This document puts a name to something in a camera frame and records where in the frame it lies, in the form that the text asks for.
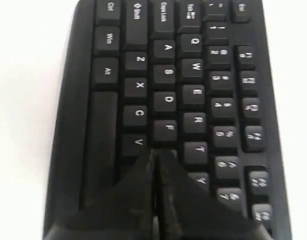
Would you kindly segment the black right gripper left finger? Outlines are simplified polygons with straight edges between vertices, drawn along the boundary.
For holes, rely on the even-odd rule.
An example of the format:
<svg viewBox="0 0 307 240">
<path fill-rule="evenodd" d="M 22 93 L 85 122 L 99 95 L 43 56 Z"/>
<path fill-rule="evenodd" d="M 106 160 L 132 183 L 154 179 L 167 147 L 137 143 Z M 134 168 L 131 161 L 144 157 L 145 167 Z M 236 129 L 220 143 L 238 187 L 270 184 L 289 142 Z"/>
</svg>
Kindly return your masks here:
<svg viewBox="0 0 307 240">
<path fill-rule="evenodd" d="M 156 151 L 144 150 L 113 187 L 80 212 L 57 220 L 45 240 L 151 240 Z"/>
</svg>

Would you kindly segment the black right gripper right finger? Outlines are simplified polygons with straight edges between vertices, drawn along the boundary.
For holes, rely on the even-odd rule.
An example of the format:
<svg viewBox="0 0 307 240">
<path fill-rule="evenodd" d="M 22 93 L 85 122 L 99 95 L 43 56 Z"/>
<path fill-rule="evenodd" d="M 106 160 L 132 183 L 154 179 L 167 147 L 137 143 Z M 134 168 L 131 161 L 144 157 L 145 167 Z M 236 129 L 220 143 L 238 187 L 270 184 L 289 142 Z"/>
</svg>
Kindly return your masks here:
<svg viewBox="0 0 307 240">
<path fill-rule="evenodd" d="M 168 149 L 156 153 L 162 240 L 269 240 L 266 228 L 220 203 L 187 174 Z"/>
</svg>

